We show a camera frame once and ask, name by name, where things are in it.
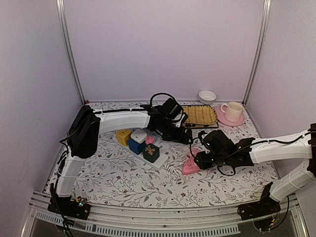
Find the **pink triangular power strip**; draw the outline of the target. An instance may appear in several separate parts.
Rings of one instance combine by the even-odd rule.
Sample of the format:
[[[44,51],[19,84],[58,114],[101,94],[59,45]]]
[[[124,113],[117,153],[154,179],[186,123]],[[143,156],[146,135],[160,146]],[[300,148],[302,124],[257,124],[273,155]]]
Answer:
[[[188,153],[185,156],[185,160],[183,161],[183,175],[191,175],[201,171],[199,166],[194,161],[194,156],[196,157],[197,153],[200,151],[200,149],[192,148],[193,155],[191,154],[191,151],[188,151]]]

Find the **small pink adapter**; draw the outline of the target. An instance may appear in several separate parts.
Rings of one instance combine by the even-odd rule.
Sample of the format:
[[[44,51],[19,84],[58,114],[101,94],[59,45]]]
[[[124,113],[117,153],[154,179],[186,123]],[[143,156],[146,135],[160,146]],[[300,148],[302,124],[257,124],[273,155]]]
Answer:
[[[147,145],[148,144],[154,144],[155,140],[156,140],[155,137],[148,135],[146,140],[145,140],[145,142],[146,142]]]

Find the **dark green cube adapter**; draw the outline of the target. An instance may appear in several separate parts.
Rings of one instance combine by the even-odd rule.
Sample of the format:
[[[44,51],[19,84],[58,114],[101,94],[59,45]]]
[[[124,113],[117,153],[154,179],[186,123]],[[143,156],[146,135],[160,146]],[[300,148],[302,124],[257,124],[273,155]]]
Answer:
[[[159,147],[149,143],[143,149],[143,158],[150,163],[154,163],[160,156]]]

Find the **white multicolour power strip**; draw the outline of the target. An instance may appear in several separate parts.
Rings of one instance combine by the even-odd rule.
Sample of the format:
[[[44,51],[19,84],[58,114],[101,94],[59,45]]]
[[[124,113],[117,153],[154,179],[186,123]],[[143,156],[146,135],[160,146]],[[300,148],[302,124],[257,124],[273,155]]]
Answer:
[[[161,168],[163,167],[163,165],[164,165],[164,164],[168,161],[168,159],[169,159],[168,155],[165,154],[166,151],[167,151],[166,148],[164,148],[163,146],[159,146],[157,142],[155,142],[155,146],[158,146],[158,147],[159,147],[159,158],[158,158],[155,162],[153,162],[153,163],[151,163],[151,162],[145,160],[145,159],[143,158],[143,153],[140,153],[139,155],[137,155],[137,154],[135,154],[133,151],[131,151],[128,146],[123,146],[122,144],[118,143],[117,141],[116,141],[116,144],[117,144],[119,147],[123,148],[124,150],[128,151],[128,152],[129,152],[130,154],[132,154],[134,157],[138,158],[141,162],[143,162],[143,163],[149,165],[150,167],[154,168],[155,170],[161,170]]]

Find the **white cube plug adapter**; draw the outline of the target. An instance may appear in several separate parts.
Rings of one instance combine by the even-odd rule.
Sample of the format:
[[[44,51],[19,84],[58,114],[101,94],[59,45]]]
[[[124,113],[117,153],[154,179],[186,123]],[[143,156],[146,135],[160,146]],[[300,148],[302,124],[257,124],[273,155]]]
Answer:
[[[147,133],[141,129],[136,129],[131,133],[130,138],[141,144],[147,139]]]

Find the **blue cube socket adapter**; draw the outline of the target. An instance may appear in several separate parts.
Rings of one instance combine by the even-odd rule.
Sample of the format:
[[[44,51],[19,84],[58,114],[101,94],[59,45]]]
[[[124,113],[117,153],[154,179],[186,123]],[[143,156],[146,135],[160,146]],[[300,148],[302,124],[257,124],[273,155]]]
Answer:
[[[133,153],[135,153],[136,155],[139,155],[142,153],[142,151],[146,147],[146,142],[144,141],[142,143],[138,143],[134,141],[133,139],[130,139],[128,141],[128,147]]]

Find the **yellow cube socket adapter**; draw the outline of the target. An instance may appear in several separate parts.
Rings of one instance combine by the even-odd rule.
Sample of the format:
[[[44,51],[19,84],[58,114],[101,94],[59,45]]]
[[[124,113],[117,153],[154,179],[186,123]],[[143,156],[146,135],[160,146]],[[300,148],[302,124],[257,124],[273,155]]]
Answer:
[[[129,129],[124,129],[124,130],[118,130],[116,132],[116,138],[117,138],[117,141],[123,145],[123,146],[128,146],[128,142],[129,140],[131,139],[131,134],[132,134],[132,131],[129,130]]]

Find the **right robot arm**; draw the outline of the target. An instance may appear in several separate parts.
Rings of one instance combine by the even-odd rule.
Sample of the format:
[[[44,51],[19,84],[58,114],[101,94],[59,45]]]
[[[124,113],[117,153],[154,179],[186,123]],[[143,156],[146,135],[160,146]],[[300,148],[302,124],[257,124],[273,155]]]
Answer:
[[[198,152],[194,162],[202,169],[229,166],[254,166],[267,161],[302,159],[287,175],[266,185],[255,205],[259,215],[266,215],[286,196],[316,179],[316,125],[302,132],[277,138],[245,138],[233,143],[223,131],[199,134],[206,151]]]

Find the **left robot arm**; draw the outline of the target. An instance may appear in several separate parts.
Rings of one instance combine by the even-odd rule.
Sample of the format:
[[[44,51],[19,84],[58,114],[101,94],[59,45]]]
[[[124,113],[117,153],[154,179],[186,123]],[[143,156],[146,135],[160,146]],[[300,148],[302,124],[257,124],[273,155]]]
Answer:
[[[65,151],[58,160],[57,181],[51,184],[51,194],[57,196],[54,206],[62,214],[70,214],[73,203],[68,200],[76,177],[87,158],[98,147],[99,135],[116,130],[147,128],[161,136],[163,141],[187,145],[192,131],[183,123],[188,116],[184,108],[170,96],[163,104],[152,102],[137,108],[94,110],[88,104],[82,106],[75,117],[66,138],[60,140]]]

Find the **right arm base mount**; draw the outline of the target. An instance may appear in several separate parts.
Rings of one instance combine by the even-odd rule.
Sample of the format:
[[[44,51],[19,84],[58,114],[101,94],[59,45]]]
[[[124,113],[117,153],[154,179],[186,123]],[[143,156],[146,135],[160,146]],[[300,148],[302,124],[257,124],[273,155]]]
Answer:
[[[252,219],[255,229],[260,232],[269,232],[272,230],[280,211],[280,204],[275,201],[255,201],[241,204],[237,208],[237,213],[241,219]]]

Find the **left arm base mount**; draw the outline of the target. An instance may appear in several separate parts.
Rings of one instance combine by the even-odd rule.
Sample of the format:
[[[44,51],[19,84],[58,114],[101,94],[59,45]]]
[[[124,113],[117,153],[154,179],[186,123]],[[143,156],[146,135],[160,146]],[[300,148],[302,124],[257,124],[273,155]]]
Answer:
[[[84,201],[76,201],[71,197],[51,197],[47,210],[66,217],[87,220],[91,205]]]

